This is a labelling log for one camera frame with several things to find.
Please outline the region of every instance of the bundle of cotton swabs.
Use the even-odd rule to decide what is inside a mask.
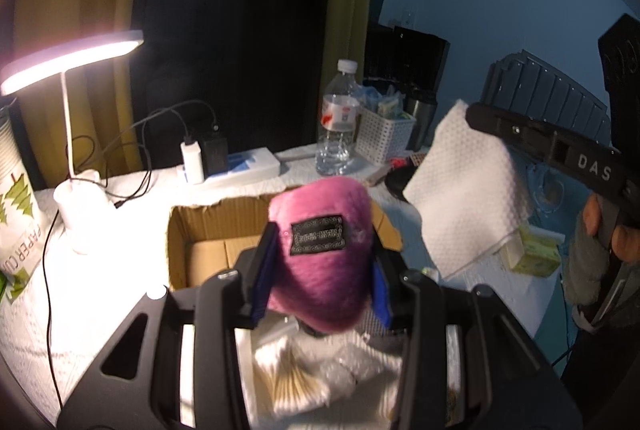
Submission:
[[[275,418],[308,412],[329,402],[329,387],[302,367],[289,336],[257,349],[254,362]]]

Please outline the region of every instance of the pink plush object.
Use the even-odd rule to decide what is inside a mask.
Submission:
[[[280,228],[282,251],[269,308],[323,333],[352,328],[369,298],[373,227],[367,190],[346,177],[321,179],[274,197],[269,219]],[[331,249],[340,247],[341,236],[345,246]]]

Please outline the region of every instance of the paper towel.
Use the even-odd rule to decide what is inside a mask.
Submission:
[[[403,193],[420,212],[424,244],[444,279],[497,251],[531,214],[506,146],[471,129],[466,108],[459,100],[438,124]]]

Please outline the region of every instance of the white table surface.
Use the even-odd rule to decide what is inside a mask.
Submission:
[[[314,147],[308,146],[281,155],[313,155],[313,152]],[[350,176],[363,179],[373,169],[372,165],[359,160]],[[130,194],[138,187],[143,174],[110,179],[109,190]],[[212,204],[225,197],[274,193],[319,178],[312,158],[283,164],[278,178],[225,189],[206,183],[188,186],[180,182],[176,168],[154,171],[148,194],[116,211],[113,224],[103,228],[100,248],[90,255],[78,255],[70,249],[60,223],[49,244],[46,268],[53,313],[52,352],[63,400],[149,286],[168,284],[165,233],[172,206]],[[369,191],[400,230],[407,265],[416,269],[429,266],[431,262],[420,236],[418,212],[391,197],[383,184]],[[56,211],[53,190],[35,195],[41,210],[53,217]],[[502,266],[498,256],[491,255],[475,261],[447,283],[464,289],[478,283],[491,285],[533,336],[548,307],[556,276],[538,279],[514,274]],[[46,326],[46,291],[42,266],[38,266],[27,288],[13,304],[6,298],[0,301],[0,352],[28,396],[54,422],[59,407],[47,362]],[[340,416],[334,414],[331,420],[339,422]],[[307,422],[305,427],[313,426]]]

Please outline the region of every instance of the bottle cap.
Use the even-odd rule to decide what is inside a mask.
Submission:
[[[341,73],[348,73],[350,75],[356,74],[358,70],[358,63],[354,60],[347,60],[345,58],[341,58],[338,61],[338,71]]]

